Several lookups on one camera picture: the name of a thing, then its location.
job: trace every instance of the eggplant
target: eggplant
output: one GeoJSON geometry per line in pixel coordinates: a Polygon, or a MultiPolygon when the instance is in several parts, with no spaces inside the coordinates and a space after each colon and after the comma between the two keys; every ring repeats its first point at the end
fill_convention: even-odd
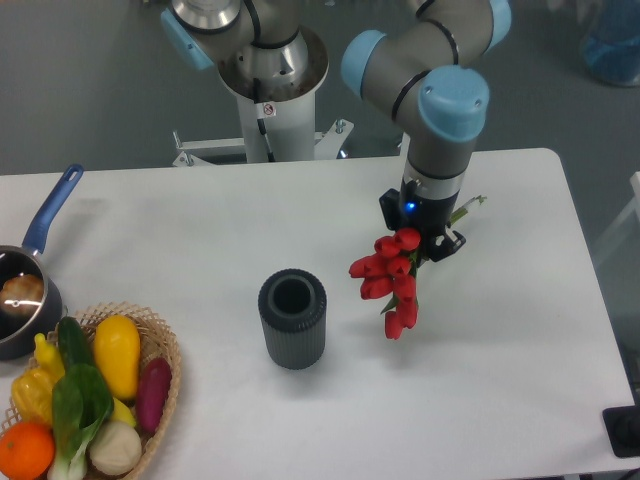
{"type": "Polygon", "coordinates": [[[151,360],[143,369],[136,398],[136,417],[140,427],[156,433],[171,386],[171,367],[162,357],[151,360]]]}

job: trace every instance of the bok choy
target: bok choy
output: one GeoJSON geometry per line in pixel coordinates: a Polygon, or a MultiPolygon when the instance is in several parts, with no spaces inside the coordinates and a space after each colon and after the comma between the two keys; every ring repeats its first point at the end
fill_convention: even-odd
{"type": "Polygon", "coordinates": [[[82,480],[87,447],[112,411],[113,398],[98,369],[71,366],[53,389],[56,456],[48,480],[82,480]]]}

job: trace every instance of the blue pan handle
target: blue pan handle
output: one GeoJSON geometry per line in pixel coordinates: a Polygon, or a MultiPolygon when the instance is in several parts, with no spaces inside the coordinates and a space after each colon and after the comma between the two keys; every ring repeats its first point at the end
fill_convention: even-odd
{"type": "Polygon", "coordinates": [[[60,180],[44,201],[36,216],[33,217],[31,225],[27,230],[22,247],[30,252],[44,252],[44,246],[47,243],[47,234],[54,217],[69,198],[69,194],[73,191],[76,184],[82,177],[84,169],[78,164],[70,165],[62,174],[60,180]]]}

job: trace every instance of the saucepan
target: saucepan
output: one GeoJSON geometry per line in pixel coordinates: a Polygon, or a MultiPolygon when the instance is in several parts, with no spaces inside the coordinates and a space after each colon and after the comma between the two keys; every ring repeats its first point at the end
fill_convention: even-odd
{"type": "Polygon", "coordinates": [[[31,221],[22,247],[0,245],[0,360],[35,348],[33,337],[53,330],[62,317],[60,290],[39,260],[54,217],[82,177],[70,165],[31,221]]]}

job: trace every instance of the woven basket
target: woven basket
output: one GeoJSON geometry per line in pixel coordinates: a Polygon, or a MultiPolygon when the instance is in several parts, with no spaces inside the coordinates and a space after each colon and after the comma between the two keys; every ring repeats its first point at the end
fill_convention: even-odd
{"type": "MultiPolygon", "coordinates": [[[[141,341],[140,372],[142,372],[142,369],[144,369],[151,360],[157,357],[163,357],[171,367],[171,387],[169,389],[167,401],[164,405],[160,426],[154,435],[145,433],[141,431],[140,428],[137,428],[140,438],[142,439],[142,457],[140,458],[138,465],[136,465],[133,470],[124,476],[117,477],[126,480],[134,480],[137,479],[146,469],[147,465],[149,465],[153,454],[157,450],[158,445],[169,426],[173,411],[176,408],[176,401],[180,390],[181,357],[176,336],[173,334],[167,323],[149,308],[132,305],[126,302],[120,304],[101,303],[95,307],[89,307],[87,310],[76,312],[74,317],[80,323],[89,343],[93,344],[98,324],[105,318],[117,314],[130,318],[138,327],[141,341]]],[[[47,335],[47,341],[57,346],[58,334],[56,332],[49,332],[47,335]]],[[[30,358],[27,369],[35,368],[37,366],[38,363],[35,358],[30,358]]],[[[2,422],[2,431],[0,432],[0,436],[2,436],[2,434],[4,434],[4,432],[12,425],[21,421],[20,414],[13,404],[13,399],[9,399],[9,404],[10,407],[5,411],[6,419],[2,422]]],[[[114,477],[104,475],[90,465],[89,471],[84,478],[85,480],[113,480],[114,477]]]]}

